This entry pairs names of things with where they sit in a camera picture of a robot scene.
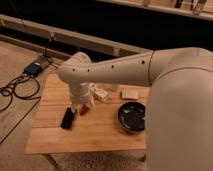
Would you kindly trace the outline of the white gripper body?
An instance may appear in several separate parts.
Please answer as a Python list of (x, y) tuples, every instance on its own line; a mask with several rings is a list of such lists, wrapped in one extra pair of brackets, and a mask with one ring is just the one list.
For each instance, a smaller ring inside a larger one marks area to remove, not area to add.
[(94, 107), (90, 83), (70, 84), (69, 90), (72, 109), (76, 109), (80, 104), (86, 105), (89, 108)]

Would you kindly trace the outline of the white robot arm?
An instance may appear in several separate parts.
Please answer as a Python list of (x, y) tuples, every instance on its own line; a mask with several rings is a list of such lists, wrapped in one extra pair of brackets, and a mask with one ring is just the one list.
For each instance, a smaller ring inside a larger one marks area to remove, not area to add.
[(74, 104), (92, 83), (150, 88), (145, 111), (148, 171), (213, 171), (213, 52), (177, 48), (93, 63), (82, 52), (58, 69)]

